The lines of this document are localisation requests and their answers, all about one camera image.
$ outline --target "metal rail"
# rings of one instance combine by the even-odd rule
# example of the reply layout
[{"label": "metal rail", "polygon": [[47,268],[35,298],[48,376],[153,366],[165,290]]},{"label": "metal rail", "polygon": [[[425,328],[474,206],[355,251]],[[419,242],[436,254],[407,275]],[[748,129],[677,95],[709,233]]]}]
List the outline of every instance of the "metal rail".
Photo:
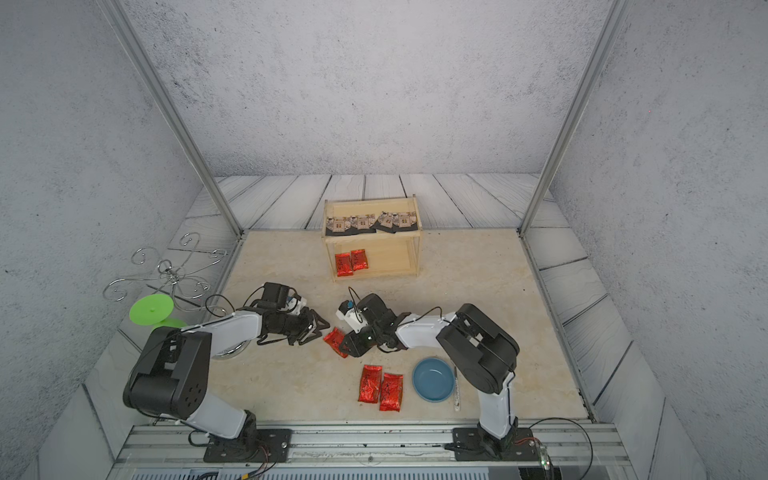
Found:
[{"label": "metal rail", "polygon": [[611,10],[608,12],[608,17],[605,19],[603,30],[598,37],[598,43],[594,46],[592,56],[589,58],[587,67],[584,69],[584,73],[581,76],[578,90],[571,102],[571,108],[568,110],[568,115],[565,117],[563,126],[560,128],[557,140],[554,142],[552,151],[549,153],[547,163],[544,165],[544,169],[541,171],[541,176],[538,178],[538,184],[533,192],[531,203],[528,204],[528,208],[525,209],[525,215],[523,216],[523,222],[518,229],[520,237],[525,237],[528,229],[531,228],[533,219],[538,211],[538,206],[544,200],[547,194],[554,174],[557,173],[558,167],[563,160],[565,151],[568,148],[568,143],[571,141],[578,122],[581,119],[584,109],[589,102],[589,96],[594,90],[595,84],[597,84],[600,77],[600,73],[603,71],[605,62],[608,55],[611,53],[611,48],[618,36],[622,24],[627,17],[627,11],[632,0],[614,0]]},{"label": "metal rail", "polygon": [[210,193],[210,197],[213,199],[216,207],[219,209],[227,224],[235,233],[237,238],[242,237],[243,228],[240,226],[240,222],[237,221],[234,213],[230,209],[227,199],[221,193],[219,186],[211,175],[208,166],[203,159],[203,155],[197,148],[197,145],[192,140],[192,137],[187,130],[187,126],[184,121],[181,120],[181,116],[176,110],[174,103],[170,99],[170,95],[163,86],[163,82],[160,80],[160,76],[155,71],[154,66],[147,56],[147,52],[142,47],[141,42],[136,36],[136,32],[131,26],[131,22],[128,20],[123,6],[119,0],[97,0],[104,16],[112,26],[114,33],[118,37],[118,40],[123,45],[125,53],[131,59],[131,62],[136,67],[139,75],[144,83],[149,88],[152,98],[154,98],[157,107],[160,108],[160,112],[163,114],[165,121],[168,123],[168,127],[174,132],[176,139],[179,140],[179,144],[184,149],[184,153],[187,155],[187,159],[192,164],[192,167],[197,172],[197,176],[203,182],[203,185]]},{"label": "metal rail", "polygon": [[[520,425],[532,424],[521,420]],[[587,430],[594,447],[594,465],[630,464],[616,428],[612,424],[579,424]],[[537,462],[472,462],[460,464],[444,450],[452,442],[455,427],[475,427],[464,422],[414,422],[405,424],[334,424],[264,422],[264,428],[293,430],[288,462],[281,467],[319,468],[343,466],[427,467],[427,466],[536,466]],[[131,431],[114,468],[213,468],[245,467],[247,464],[204,464],[205,449],[190,446],[185,426],[137,426]],[[586,465],[590,449],[584,433],[566,422],[544,422],[534,433],[548,448],[556,465]],[[200,442],[204,438],[195,438]]]}]

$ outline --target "small packaged item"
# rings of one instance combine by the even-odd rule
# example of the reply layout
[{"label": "small packaged item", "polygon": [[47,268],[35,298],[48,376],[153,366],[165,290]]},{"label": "small packaged item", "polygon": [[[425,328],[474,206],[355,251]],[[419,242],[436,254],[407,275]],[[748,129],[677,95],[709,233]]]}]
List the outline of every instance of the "small packaged item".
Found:
[{"label": "small packaged item", "polygon": [[416,219],[416,212],[399,212],[397,214],[388,214],[384,212],[379,215],[379,219],[373,224],[373,228],[382,232],[408,232],[419,229],[419,223]]},{"label": "small packaged item", "polygon": [[379,219],[373,224],[373,228],[381,230],[382,232],[395,233],[395,217],[392,214],[382,212],[379,215]]},{"label": "small packaged item", "polygon": [[364,365],[362,377],[360,377],[360,394],[358,402],[379,403],[379,389],[382,382],[382,367],[377,365]]},{"label": "small packaged item", "polygon": [[326,221],[326,235],[329,237],[344,237],[355,233],[357,229],[353,227],[350,217],[329,217]]},{"label": "small packaged item", "polygon": [[355,273],[352,269],[352,256],[349,253],[336,254],[336,276],[350,276]]},{"label": "small packaged item", "polygon": [[358,215],[351,217],[351,224],[355,233],[375,233],[373,224],[376,222],[376,215]]},{"label": "small packaged item", "polygon": [[341,358],[345,359],[346,357],[349,356],[346,353],[343,353],[339,350],[339,345],[341,345],[341,341],[344,340],[344,332],[342,332],[341,330],[334,327],[333,331],[328,335],[326,335],[323,338],[323,340],[325,340],[325,342],[328,345],[331,345],[331,348],[333,349],[333,351],[338,353],[341,356]]},{"label": "small packaged item", "polygon": [[402,375],[385,373],[381,389],[382,402],[379,410],[399,412],[402,405]]},{"label": "small packaged item", "polygon": [[354,270],[362,270],[368,268],[368,257],[366,257],[365,250],[352,250],[352,268]]}]

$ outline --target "wooden shelf box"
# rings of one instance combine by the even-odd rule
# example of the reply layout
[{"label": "wooden shelf box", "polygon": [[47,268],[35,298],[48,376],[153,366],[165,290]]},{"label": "wooden shelf box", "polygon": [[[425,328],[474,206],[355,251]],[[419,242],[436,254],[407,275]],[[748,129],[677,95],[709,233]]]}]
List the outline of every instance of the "wooden shelf box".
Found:
[{"label": "wooden shelf box", "polygon": [[[326,235],[326,221],[334,217],[351,217],[355,215],[374,214],[382,212],[416,212],[418,230],[408,232],[359,233],[347,237],[332,237]],[[328,261],[331,276],[338,278],[371,278],[385,275],[418,275],[419,253],[422,245],[422,218],[419,216],[419,206],[415,195],[410,198],[389,198],[384,200],[361,200],[351,202],[329,202],[326,200],[323,213],[323,243],[328,251]],[[352,250],[366,251],[368,268],[356,270],[352,276],[336,275],[336,255]]]}]

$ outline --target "red foil tea bag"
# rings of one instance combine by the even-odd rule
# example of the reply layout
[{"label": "red foil tea bag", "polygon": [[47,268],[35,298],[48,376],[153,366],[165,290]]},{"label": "red foil tea bag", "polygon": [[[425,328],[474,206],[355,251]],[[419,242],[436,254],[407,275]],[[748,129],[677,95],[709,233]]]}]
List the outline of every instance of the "red foil tea bag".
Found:
[{"label": "red foil tea bag", "polygon": [[358,402],[379,403],[379,388],[382,382],[382,367],[365,365],[360,377],[360,395]]},{"label": "red foil tea bag", "polygon": [[355,273],[352,269],[352,256],[348,253],[336,255],[336,276],[349,276]]},{"label": "red foil tea bag", "polygon": [[325,340],[328,345],[331,345],[333,351],[341,355],[341,358],[345,359],[349,356],[346,353],[339,351],[339,345],[341,344],[341,341],[344,340],[344,332],[341,330],[334,328],[331,333],[323,338],[323,340]]},{"label": "red foil tea bag", "polygon": [[368,268],[368,257],[366,257],[365,250],[352,250],[352,268],[354,270]]},{"label": "red foil tea bag", "polygon": [[382,412],[400,411],[400,406],[402,405],[402,375],[384,374],[381,397],[382,402],[379,405],[379,410]]}]

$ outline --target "metal plate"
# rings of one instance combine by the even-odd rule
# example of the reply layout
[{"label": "metal plate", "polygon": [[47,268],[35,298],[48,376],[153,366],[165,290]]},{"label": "metal plate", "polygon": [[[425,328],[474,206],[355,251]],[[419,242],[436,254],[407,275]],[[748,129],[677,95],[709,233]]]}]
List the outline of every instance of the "metal plate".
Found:
[{"label": "metal plate", "polygon": [[[532,437],[533,433],[530,429],[518,428],[515,433],[515,440],[512,440],[512,445],[510,445],[507,451],[502,452],[502,461],[538,462],[539,456],[535,444],[529,445],[528,442],[524,442],[520,446],[514,445],[520,439]],[[483,451],[483,448],[480,446],[480,435],[478,435],[477,427],[473,429],[453,429],[453,442],[462,448],[460,451],[454,451],[457,462],[498,461]]]},{"label": "metal plate", "polygon": [[256,454],[249,458],[233,458],[227,448],[226,444],[221,442],[214,442],[211,440],[208,443],[208,448],[205,449],[205,455],[203,456],[203,462],[206,463],[242,463],[242,462],[278,462],[284,463],[288,459],[288,449],[290,447],[291,431],[289,429],[259,429],[257,431],[257,438],[266,444],[267,451],[269,452],[269,458],[264,458],[264,452],[259,449]]}]

